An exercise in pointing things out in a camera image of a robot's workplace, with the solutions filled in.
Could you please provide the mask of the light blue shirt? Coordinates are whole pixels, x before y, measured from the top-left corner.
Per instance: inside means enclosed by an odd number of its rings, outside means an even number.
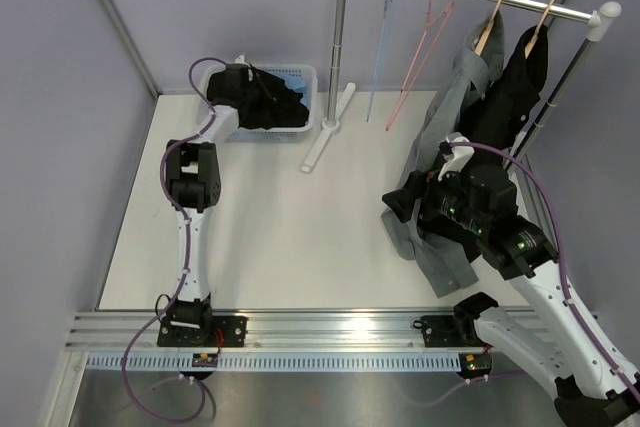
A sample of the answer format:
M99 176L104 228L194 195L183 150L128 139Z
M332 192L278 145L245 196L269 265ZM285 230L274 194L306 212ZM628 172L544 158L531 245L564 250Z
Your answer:
M302 96L305 95L307 91L307 82L304 77L284 72L278 72L278 77L284 81L285 86L288 89L301 94Z

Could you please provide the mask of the blue wire hanger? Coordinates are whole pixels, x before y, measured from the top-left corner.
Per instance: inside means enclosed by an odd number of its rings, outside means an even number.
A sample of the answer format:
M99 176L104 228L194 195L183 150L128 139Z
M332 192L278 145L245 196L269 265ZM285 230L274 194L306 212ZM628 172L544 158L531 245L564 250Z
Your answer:
M387 44L389 42L392 30L392 24L396 16L398 0L384 0L383 4L383 17L381 21L381 28L378 39L378 47L376 52L375 67L371 85L371 91L369 96L369 103L366 113L366 121L369 121L372 115L375 96L378 90L380 75L384 69Z

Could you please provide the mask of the pink wire hanger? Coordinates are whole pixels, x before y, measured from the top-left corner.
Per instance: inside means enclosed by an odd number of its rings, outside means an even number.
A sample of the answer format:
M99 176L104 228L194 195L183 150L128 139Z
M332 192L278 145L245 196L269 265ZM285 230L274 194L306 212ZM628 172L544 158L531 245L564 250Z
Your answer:
M386 131L390 131L393 127L421 72L432 57L433 51L438 45L440 37L449 22L453 9L454 2L450 1L439 13L435 14L433 11L433 0L427 1L425 26L401 85L400 93L386 121Z

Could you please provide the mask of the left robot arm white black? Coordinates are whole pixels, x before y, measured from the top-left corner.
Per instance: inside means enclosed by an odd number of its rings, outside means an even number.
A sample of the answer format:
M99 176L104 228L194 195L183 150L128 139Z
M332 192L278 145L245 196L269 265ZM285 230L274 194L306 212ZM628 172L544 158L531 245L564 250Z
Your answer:
M242 57L225 64L221 74L221 85L227 94L223 104L216 104L195 88L206 105L207 115L195 133L169 141L161 158L160 182L176 211L181 259L175 293L159 313L160 340L170 346L221 348L224 342L211 307L207 236L222 190L218 147L240 127L238 109L231 101L241 95L252 74Z

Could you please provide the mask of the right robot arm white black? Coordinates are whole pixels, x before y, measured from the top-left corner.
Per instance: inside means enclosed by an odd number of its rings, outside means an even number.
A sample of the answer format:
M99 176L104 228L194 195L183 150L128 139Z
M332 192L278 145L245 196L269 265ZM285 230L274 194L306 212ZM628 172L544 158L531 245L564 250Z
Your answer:
M521 327L485 293L455 306L452 330L460 342L504 353L546 391L567 426L630 426L639 412L639 371L561 278L559 252L519 215L516 194L503 168L480 165L443 176L415 171L382 200L401 223L418 213L461 227L527 300L555 344Z

